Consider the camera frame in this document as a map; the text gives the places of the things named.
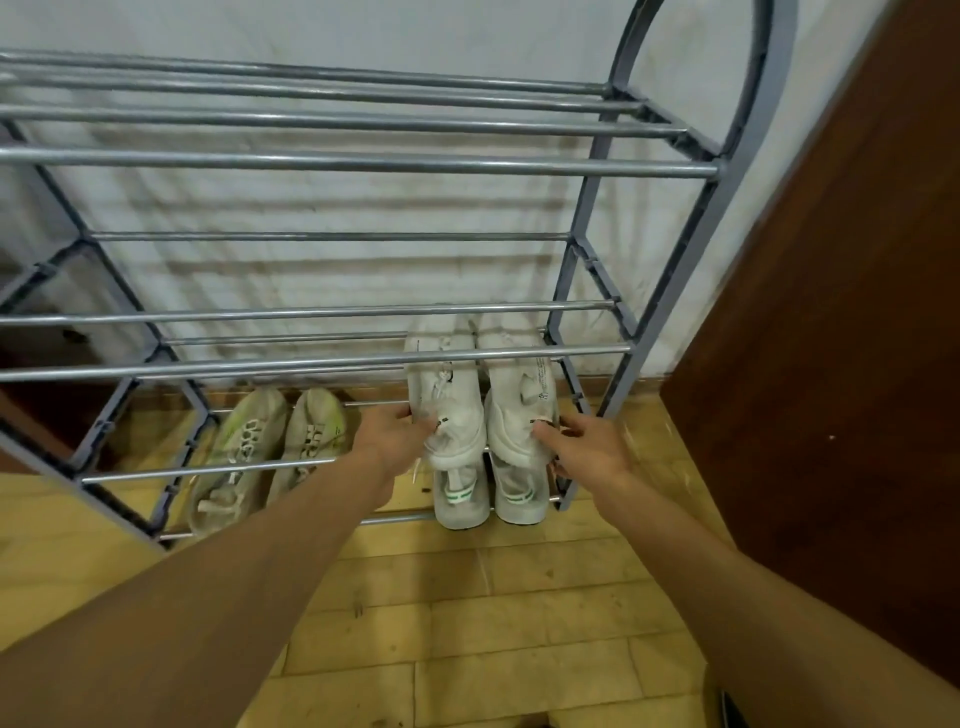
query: hand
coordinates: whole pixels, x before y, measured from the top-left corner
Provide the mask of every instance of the hand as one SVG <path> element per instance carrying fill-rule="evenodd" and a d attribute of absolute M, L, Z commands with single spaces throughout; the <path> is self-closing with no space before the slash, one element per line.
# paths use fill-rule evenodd
<path fill-rule="evenodd" d="M 423 453 L 423 443 L 437 429 L 434 418 L 404 422 L 409 416 L 410 405 L 406 403 L 368 407 L 353 438 L 353 452 L 376 458 L 382 468 L 383 482 L 379 484 L 376 507 L 390 500 L 394 478 L 410 470 Z"/>
<path fill-rule="evenodd" d="M 630 451 L 616 424 L 579 413 L 561 416 L 560 423 L 567 427 L 566 431 L 545 422 L 537 422 L 533 428 L 534 437 L 560 458 L 559 463 L 552 465 L 554 473 L 587 488 L 598 508 L 615 507 L 607 501 L 624 482 L 624 476 L 631 474 Z"/>

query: white sneaker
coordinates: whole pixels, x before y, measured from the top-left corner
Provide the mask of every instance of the white sneaker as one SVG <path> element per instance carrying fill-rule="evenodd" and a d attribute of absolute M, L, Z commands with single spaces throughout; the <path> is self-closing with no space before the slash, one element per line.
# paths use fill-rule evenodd
<path fill-rule="evenodd" d="M 287 425 L 283 460 L 335 457 L 347 451 L 347 416 L 336 396 L 322 387 L 300 395 Z M 276 471 L 267 495 L 270 505 L 300 485 L 316 466 L 283 468 Z"/>
<path fill-rule="evenodd" d="M 542 346 L 530 321 L 519 313 L 484 314 L 477 334 L 480 349 Z M 518 468 L 543 468 L 553 454 L 534 439 L 536 420 L 555 425 L 560 419 L 557 385 L 550 360 L 489 359 L 490 392 L 484 403 L 490 450 Z"/>
<path fill-rule="evenodd" d="M 453 471 L 434 471 L 433 510 L 440 525 L 453 531 L 483 523 L 490 516 L 483 460 Z"/>
<path fill-rule="evenodd" d="M 262 463 L 278 455 L 289 406 L 279 390 L 256 389 L 227 415 L 213 443 L 207 465 Z M 241 521 L 263 504 L 267 471 L 201 475 L 190 492 L 187 523 L 196 536 Z"/>
<path fill-rule="evenodd" d="M 407 352 L 475 349 L 460 316 L 424 317 L 410 331 Z M 486 444 L 480 381 L 474 361 L 408 364 L 407 385 L 414 418 L 435 416 L 440 424 L 424 452 L 435 471 L 465 468 L 480 460 Z"/>
<path fill-rule="evenodd" d="M 499 519 L 516 525 L 533 525 L 545 519 L 550 502 L 546 468 L 518 468 L 493 453 L 490 461 L 496 481 L 493 507 Z"/>

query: metal shoe rack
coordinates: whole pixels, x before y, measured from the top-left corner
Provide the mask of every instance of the metal shoe rack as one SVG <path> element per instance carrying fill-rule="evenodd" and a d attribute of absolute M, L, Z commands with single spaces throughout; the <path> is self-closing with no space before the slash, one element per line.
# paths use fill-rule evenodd
<path fill-rule="evenodd" d="M 793 49 L 796 0 L 755 0 L 753 39 L 740 100 L 726 139 L 715 141 L 699 133 L 667 109 L 631 88 L 629 80 L 640 45 L 662 0 L 639 0 L 620 39 L 610 77 L 602 83 L 564 83 L 502 78 L 446 76 L 344 68 L 192 61 L 139 56 L 0 51 L 0 87 L 52 87 L 171 94 L 258 96 L 414 104 L 418 106 L 539 109 L 553 112 L 542 121 L 470 119 L 466 116 L 331 113 L 233 109 L 184 109 L 142 106 L 67 106 L 3 103 L 0 120 L 9 136 L 0 139 L 0 163 L 24 166 L 36 176 L 40 194 L 52 197 L 69 217 L 76 235 L 50 257 L 39 260 L 0 291 L 0 326 L 65 327 L 75 325 L 140 324 L 150 341 L 142 360 L 96 366 L 6 369 L 0 382 L 79 379 L 119 379 L 112 397 L 73 456 L 58 458 L 0 421 L 0 447 L 29 467 L 58 481 L 71 493 L 131 532 L 161 547 L 189 535 L 165 530 L 171 501 L 180 480 L 198 473 L 273 470 L 325 462 L 323 459 L 267 462 L 252 465 L 186 467 L 201 431 L 216 422 L 204 392 L 191 377 L 331 374 L 396 368 L 437 360 L 477 360 L 548 356 L 559 361 L 577 406 L 588 410 L 570 357 L 618 353 L 619 365 L 599 407 L 610 417 L 620 408 L 640 367 L 656 342 L 667 317 L 700 260 L 757 149 L 780 99 Z M 564 112 L 596 112 L 596 121 L 566 121 Z M 21 122 L 112 122 L 205 124 L 231 127 L 341 129 L 376 132 L 496 133 L 592 137 L 589 158 L 504 158 L 413 154 L 350 154 L 334 152 L 191 152 L 149 149 L 79 148 L 32 143 Z M 683 155 L 683 161 L 610 159 L 613 137 L 661 139 Z M 50 167 L 180 167 L 249 170 L 347 170 L 364 172 L 443 172 L 479 175 L 550 175 L 583 177 L 580 196 L 566 233 L 381 233 L 381 232 L 212 232 L 212 231 L 92 231 L 61 190 Z M 624 303 L 604 263 L 587 239 L 587 228 L 600 181 L 604 177 L 691 178 L 704 181 L 649 302 L 636 318 Z M 554 241 L 564 245 L 563 263 L 552 301 L 523 303 L 459 303 L 283 308 L 269 310 L 148 311 L 111 262 L 103 243 L 161 241 Z M 102 314 L 16 314 L 17 307 L 64 264 L 85 256 L 106 272 L 115 306 Z M 600 293 L 590 301 L 571 301 L 574 272 L 583 265 Z M 602 345 L 570 346 L 560 334 L 565 311 L 608 310 L 618 323 L 621 340 Z M 230 359 L 183 361 L 178 348 L 200 344 L 248 344 L 289 341 L 361 341 L 402 339 L 403 331 L 380 333 L 299 334 L 235 337 L 167 337 L 159 325 L 177 321 L 226 321 L 324 317 L 370 317 L 421 314 L 482 313 L 487 311 L 548 311 L 543 346 L 494 351 L 357 353 L 309 359 Z M 175 380 L 196 409 L 192 432 L 177 462 L 163 470 L 136 473 L 97 473 L 98 448 L 123 411 L 135 387 L 152 379 Z M 108 488 L 111 483 L 138 478 L 168 477 L 150 518 L 143 518 Z M 558 483 L 555 504 L 561 510 L 572 499 L 575 484 Z M 366 522 L 397 522 L 430 518 L 432 512 L 376 515 Z"/>

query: curved frame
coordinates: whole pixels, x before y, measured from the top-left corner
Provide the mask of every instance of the curved frame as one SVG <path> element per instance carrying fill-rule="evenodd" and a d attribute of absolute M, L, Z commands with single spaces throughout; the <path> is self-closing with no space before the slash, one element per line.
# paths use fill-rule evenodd
<path fill-rule="evenodd" d="M 569 296 L 577 261 L 582 260 L 604 296 L 618 300 L 614 313 L 620 324 L 621 334 L 632 342 L 633 348 L 621 357 L 613 373 L 597 412 L 602 417 L 616 415 L 629 395 L 674 305 L 753 163 L 786 86 L 797 29 L 796 0 L 754 0 L 753 37 L 747 72 L 727 137 L 722 143 L 718 143 L 670 115 L 639 90 L 630 87 L 630 76 L 636 57 L 662 4 L 663 0 L 637 1 L 613 58 L 605 98 L 641 102 L 643 106 L 635 114 L 640 121 L 685 128 L 684 133 L 667 139 L 667 143 L 688 158 L 718 163 L 721 174 L 719 179 L 704 183 L 639 320 L 634 318 L 633 312 L 623 302 L 587 238 L 589 219 L 601 178 L 584 178 L 555 298 L 565 300 Z M 601 115 L 600 120 L 615 121 L 617 115 L 616 112 L 608 112 Z M 590 158 L 605 159 L 610 153 L 611 142 L 612 138 L 609 136 L 594 137 Z M 562 311 L 552 312 L 547 323 L 547 336 L 557 345 L 563 343 L 560 334 L 562 316 Z M 563 366 L 564 375 L 571 388 L 575 386 L 575 391 L 582 392 L 569 360 L 565 360 Z M 586 400 L 579 399 L 577 404 L 581 411 L 588 410 Z M 576 483 L 561 482 L 558 486 L 564 493 L 558 508 L 565 510 L 576 492 Z"/>

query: forearm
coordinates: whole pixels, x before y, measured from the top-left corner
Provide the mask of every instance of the forearm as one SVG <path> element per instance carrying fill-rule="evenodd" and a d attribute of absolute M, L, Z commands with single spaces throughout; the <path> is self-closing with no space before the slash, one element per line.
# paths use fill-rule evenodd
<path fill-rule="evenodd" d="M 632 476 L 616 523 L 751 725 L 956 724 L 960 693 Z"/>
<path fill-rule="evenodd" d="M 233 725 L 385 477 L 350 454 L 0 656 L 14 724 Z"/>

